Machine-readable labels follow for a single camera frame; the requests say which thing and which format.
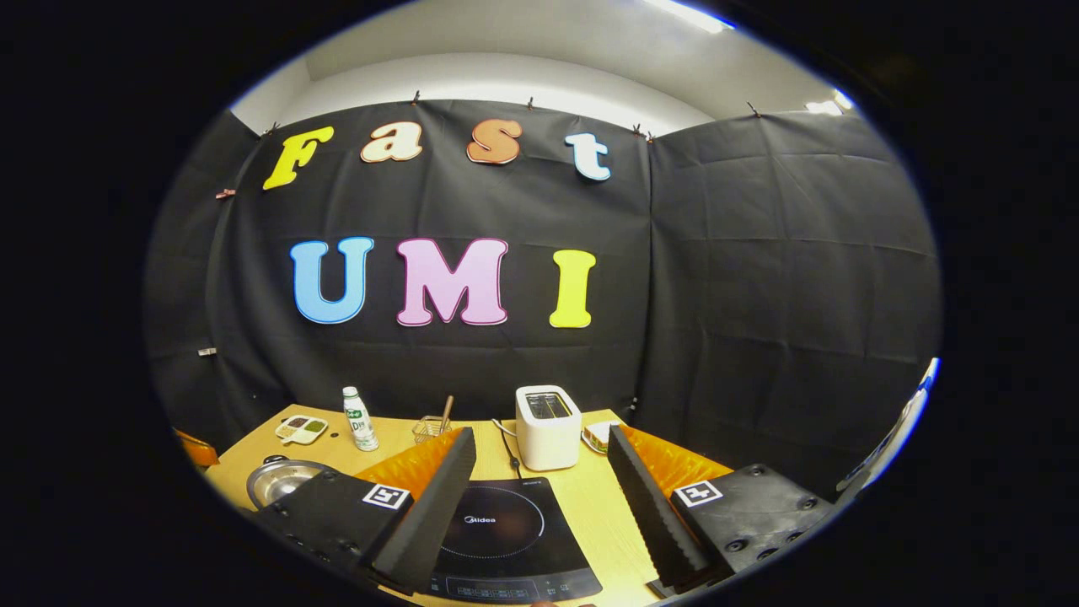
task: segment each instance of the water bottle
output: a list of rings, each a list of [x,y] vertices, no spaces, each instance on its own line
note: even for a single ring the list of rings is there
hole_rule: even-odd
[[[364,406],[364,401],[359,400],[359,392],[353,386],[346,386],[341,392],[344,395],[344,416],[352,427],[352,440],[356,443],[356,447],[361,452],[373,452],[379,449],[371,417]]]

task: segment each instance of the stainless steel pot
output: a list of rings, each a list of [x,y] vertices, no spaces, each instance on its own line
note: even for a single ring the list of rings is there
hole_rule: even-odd
[[[247,478],[247,497],[257,508],[265,508],[325,470],[333,469],[315,461],[270,456]]]

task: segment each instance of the power cord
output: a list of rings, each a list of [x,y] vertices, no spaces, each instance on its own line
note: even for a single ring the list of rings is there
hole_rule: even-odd
[[[523,477],[521,477],[521,460],[514,457],[514,452],[509,451],[509,443],[506,442],[506,433],[509,431],[503,428],[502,425],[498,424],[497,422],[493,419],[491,422],[494,422],[494,425],[497,426],[500,430],[502,430],[500,434],[502,436],[502,444],[505,445],[506,447],[506,455],[509,456],[509,466],[514,468],[514,472],[517,473],[518,479],[523,479]]]

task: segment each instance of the induction cooktop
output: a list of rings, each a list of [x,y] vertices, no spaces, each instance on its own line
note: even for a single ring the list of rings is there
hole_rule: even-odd
[[[531,604],[603,590],[543,477],[472,481],[450,523],[425,594]]]

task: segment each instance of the white wall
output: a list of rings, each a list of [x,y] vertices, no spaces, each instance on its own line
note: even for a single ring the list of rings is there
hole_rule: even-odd
[[[262,134],[275,120],[281,122],[282,111],[310,85],[306,60],[292,59],[236,99],[230,109],[248,128]]]
[[[270,88],[277,74],[264,87]],[[712,121],[670,95],[605,71],[500,53],[425,55],[356,68],[311,82],[277,113],[276,120],[284,125],[352,107],[410,100],[416,89],[421,101],[481,99],[524,105],[529,97],[535,97],[535,107],[587,115],[626,128],[640,123],[642,130],[657,137]],[[255,89],[244,101],[256,106],[261,95],[261,89]],[[247,122],[236,108],[233,112]],[[255,129],[261,133],[263,128]]]

